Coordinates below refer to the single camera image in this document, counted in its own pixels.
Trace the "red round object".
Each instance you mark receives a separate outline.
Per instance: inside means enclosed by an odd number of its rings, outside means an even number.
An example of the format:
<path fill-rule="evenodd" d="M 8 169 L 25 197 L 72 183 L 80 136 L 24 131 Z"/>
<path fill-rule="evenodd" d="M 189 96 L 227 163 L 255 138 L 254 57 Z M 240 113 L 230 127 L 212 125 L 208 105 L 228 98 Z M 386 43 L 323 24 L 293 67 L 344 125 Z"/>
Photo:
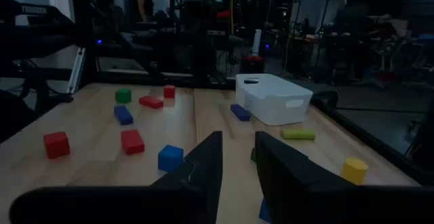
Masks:
<path fill-rule="evenodd" d="M 264 73 L 265 60 L 260 56 L 246 56 L 241 63 L 241 73 Z"/>

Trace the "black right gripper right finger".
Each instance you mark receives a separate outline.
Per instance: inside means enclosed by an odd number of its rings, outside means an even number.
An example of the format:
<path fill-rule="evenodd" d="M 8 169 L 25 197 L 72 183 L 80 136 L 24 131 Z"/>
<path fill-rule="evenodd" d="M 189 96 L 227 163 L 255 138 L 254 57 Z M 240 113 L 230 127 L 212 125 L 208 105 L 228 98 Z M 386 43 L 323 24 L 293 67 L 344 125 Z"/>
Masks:
<path fill-rule="evenodd" d="M 255 148 L 272 224 L 434 224 L 434 187 L 355 185 L 262 131 Z"/>

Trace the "lime green long block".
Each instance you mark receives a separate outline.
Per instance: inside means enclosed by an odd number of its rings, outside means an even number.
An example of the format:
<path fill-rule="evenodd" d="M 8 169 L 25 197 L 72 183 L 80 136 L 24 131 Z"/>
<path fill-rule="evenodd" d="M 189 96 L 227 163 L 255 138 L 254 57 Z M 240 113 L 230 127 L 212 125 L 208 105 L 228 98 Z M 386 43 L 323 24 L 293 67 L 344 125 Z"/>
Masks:
<path fill-rule="evenodd" d="M 285 129 L 281 131 L 281 136 L 288 140 L 315 140 L 314 131 L 303 129 Z"/>

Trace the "red rectangular block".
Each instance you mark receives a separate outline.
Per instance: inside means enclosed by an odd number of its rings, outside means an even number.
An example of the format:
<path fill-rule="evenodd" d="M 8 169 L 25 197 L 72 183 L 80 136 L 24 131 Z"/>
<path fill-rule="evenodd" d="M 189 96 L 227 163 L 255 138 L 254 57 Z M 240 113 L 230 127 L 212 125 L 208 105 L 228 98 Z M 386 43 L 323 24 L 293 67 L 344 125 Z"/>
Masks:
<path fill-rule="evenodd" d="M 164 102 L 153 96 L 143 96 L 139 98 L 139 104 L 152 109 L 159 109 L 163 107 Z"/>
<path fill-rule="evenodd" d="M 144 141 L 137 130 L 125 130 L 121 132 L 121 146 L 125 154 L 132 155 L 142 153 L 145 149 Z"/>

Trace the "blue long block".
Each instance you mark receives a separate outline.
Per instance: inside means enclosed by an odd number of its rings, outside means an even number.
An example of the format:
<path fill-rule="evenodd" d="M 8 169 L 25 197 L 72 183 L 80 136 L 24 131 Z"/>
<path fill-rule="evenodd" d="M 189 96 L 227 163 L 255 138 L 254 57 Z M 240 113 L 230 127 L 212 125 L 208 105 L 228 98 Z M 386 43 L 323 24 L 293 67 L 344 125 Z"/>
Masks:
<path fill-rule="evenodd" d="M 117 121 L 122 126 L 130 125 L 130 124 L 134 123 L 134 119 L 133 119 L 131 113 L 128 111 L 128 109 L 124 105 L 114 106 L 114 115 L 115 115 Z"/>

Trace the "blue cube block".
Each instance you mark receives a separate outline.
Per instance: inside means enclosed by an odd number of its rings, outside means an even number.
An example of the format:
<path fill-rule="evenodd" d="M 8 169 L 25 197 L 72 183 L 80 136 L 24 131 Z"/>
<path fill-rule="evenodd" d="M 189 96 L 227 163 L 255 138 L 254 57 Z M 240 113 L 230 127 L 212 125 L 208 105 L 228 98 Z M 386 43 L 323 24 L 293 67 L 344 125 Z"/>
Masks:
<path fill-rule="evenodd" d="M 165 172 L 173 172 L 184 161 L 184 149 L 166 145 L 158 153 L 158 169 Z"/>
<path fill-rule="evenodd" d="M 271 218 L 269 216 L 269 212 L 267 210 L 267 205 L 265 202 L 265 199 L 262 199 L 261 204 L 260 204 L 260 212 L 258 215 L 258 218 L 266 221 L 267 223 L 271 223 Z"/>

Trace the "white cylindrical post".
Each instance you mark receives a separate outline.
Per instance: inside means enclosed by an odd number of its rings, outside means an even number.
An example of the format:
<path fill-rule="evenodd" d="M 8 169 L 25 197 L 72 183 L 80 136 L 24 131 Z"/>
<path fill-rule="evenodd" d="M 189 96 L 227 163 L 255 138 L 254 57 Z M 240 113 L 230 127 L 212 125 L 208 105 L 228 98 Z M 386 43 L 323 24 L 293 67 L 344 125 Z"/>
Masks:
<path fill-rule="evenodd" d="M 254 42 L 252 46 L 252 55 L 257 56 L 259 54 L 260 42 L 261 42 L 262 30 L 256 29 L 254 34 Z"/>

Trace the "dark blue rectangular block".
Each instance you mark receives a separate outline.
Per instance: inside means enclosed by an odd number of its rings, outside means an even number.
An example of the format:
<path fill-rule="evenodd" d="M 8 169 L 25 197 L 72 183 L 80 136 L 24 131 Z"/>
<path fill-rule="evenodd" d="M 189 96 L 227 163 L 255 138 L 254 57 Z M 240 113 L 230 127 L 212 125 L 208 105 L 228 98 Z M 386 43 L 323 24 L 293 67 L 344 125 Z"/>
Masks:
<path fill-rule="evenodd" d="M 250 120 L 250 112 L 245 110 L 238 104 L 231 105 L 231 111 L 238 118 L 239 121 L 246 122 Z"/>

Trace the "white plastic bin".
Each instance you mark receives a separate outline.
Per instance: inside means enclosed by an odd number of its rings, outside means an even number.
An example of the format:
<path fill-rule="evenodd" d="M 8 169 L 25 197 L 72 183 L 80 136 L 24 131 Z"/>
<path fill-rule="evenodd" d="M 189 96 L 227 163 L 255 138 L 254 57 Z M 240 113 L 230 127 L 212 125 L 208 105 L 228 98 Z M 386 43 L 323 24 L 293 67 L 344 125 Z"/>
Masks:
<path fill-rule="evenodd" d="M 267 73 L 236 75 L 235 102 L 268 126 L 304 121 L 313 92 Z"/>

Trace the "yellow cylinder block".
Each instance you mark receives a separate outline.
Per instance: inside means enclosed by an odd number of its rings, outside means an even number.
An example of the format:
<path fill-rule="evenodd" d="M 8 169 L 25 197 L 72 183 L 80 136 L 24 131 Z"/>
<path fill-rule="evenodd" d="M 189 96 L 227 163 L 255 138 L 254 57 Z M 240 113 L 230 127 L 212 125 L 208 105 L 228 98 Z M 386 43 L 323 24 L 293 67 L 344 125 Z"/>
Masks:
<path fill-rule="evenodd" d="M 360 159 L 349 157 L 344 161 L 340 176 L 353 184 L 361 185 L 364 182 L 368 165 Z"/>

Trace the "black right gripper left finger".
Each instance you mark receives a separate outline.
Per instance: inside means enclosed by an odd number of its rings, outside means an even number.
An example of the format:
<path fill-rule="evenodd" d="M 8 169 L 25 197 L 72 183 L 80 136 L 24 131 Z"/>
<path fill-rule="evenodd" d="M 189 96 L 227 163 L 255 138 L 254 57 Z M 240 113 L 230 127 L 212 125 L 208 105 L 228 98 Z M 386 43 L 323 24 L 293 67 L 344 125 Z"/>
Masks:
<path fill-rule="evenodd" d="M 215 224 L 222 132 L 200 142 L 149 186 L 41 187 L 17 197 L 11 224 Z"/>

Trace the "silver aluminium bar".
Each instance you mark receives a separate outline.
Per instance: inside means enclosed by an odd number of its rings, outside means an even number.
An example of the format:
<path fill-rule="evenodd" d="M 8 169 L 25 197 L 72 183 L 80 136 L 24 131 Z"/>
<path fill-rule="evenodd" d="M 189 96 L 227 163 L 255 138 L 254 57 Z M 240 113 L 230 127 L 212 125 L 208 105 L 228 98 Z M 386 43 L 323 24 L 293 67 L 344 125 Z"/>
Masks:
<path fill-rule="evenodd" d="M 79 48 L 75 57 L 74 65 L 71 71 L 71 76 L 68 81 L 66 92 L 68 94 L 74 94 L 79 88 L 80 77 L 83 70 L 83 61 L 85 60 L 86 49 Z"/>

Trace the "green cube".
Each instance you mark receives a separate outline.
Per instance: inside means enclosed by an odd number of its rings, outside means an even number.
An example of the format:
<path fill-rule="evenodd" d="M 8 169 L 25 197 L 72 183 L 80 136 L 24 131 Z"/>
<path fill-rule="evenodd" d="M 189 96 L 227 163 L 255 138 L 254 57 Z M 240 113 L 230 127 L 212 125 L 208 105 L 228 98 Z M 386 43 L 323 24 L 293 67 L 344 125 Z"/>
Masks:
<path fill-rule="evenodd" d="M 122 88 L 115 92 L 115 100 L 119 104 L 126 104 L 132 101 L 132 91 L 130 89 Z"/>

